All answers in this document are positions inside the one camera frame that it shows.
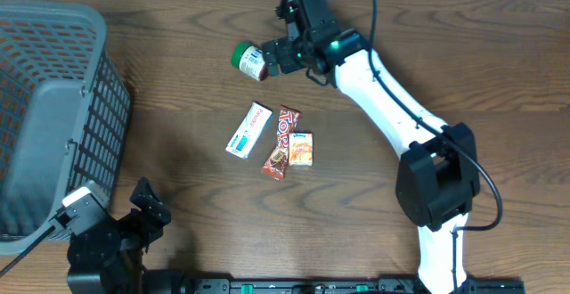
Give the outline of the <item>grey plastic basket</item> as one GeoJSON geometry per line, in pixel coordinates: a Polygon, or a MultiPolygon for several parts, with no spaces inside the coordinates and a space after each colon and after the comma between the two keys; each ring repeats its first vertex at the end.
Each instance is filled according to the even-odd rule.
{"type": "Polygon", "coordinates": [[[88,182],[114,192],[131,97],[106,51],[103,17],[82,4],[1,3],[1,251],[46,233],[88,182]]]}

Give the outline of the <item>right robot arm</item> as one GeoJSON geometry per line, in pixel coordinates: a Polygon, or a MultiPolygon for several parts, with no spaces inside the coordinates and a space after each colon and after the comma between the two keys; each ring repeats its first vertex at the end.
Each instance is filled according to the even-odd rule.
{"type": "Polygon", "coordinates": [[[475,137],[423,108],[393,78],[371,42],[342,29],[327,0],[282,0],[276,14],[287,34],[263,43],[271,75],[309,68],[352,99],[399,159],[395,194],[418,227],[419,280],[430,293],[451,293],[467,280],[462,227],[480,192],[475,137]]]}

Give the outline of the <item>orange tissue pack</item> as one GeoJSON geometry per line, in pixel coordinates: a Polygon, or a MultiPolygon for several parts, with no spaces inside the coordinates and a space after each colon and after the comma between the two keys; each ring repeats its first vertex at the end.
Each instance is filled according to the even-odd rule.
{"type": "Polygon", "coordinates": [[[312,133],[291,133],[289,135],[289,164],[291,166],[312,166],[313,147],[312,133]]]}

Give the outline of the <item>green lid jar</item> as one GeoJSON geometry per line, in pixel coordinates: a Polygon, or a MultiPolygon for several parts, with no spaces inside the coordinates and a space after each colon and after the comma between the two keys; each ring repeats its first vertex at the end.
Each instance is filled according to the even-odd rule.
{"type": "Polygon", "coordinates": [[[250,42],[237,44],[232,53],[231,65],[256,81],[263,81],[268,77],[263,52],[250,42]]]}

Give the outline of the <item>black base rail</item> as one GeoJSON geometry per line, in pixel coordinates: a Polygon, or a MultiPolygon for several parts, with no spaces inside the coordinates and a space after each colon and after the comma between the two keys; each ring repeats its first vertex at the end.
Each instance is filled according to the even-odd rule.
{"type": "MultiPolygon", "coordinates": [[[[230,281],[195,279],[187,281],[176,293],[184,294],[428,294],[429,290],[413,277],[380,278],[359,281],[230,281]]],[[[521,281],[478,281],[467,279],[451,293],[525,294],[521,281]]]]}

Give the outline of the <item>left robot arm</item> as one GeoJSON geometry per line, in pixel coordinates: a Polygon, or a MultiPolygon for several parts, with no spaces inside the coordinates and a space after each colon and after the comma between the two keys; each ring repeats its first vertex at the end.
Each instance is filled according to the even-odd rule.
{"type": "Polygon", "coordinates": [[[149,270],[143,255],[164,235],[171,213],[142,177],[130,197],[134,208],[120,219],[102,205],[90,184],[63,201],[71,231],[67,282],[74,293],[192,293],[192,281],[177,270],[149,270]]]}

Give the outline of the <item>white Panadol box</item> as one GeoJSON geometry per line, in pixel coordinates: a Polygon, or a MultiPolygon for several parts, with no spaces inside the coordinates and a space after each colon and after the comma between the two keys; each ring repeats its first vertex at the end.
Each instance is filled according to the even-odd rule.
{"type": "Polygon", "coordinates": [[[247,159],[272,115],[272,110],[253,102],[225,150],[241,159],[247,159]]]}

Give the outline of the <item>red Top candy wrapper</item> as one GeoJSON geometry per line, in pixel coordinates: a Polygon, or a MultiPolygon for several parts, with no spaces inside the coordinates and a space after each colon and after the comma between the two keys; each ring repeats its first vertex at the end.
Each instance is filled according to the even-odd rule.
{"type": "Polygon", "coordinates": [[[262,166],[262,172],[271,178],[281,181],[289,165],[289,135],[294,131],[302,113],[284,105],[280,106],[277,119],[277,144],[267,161],[262,166]]]}

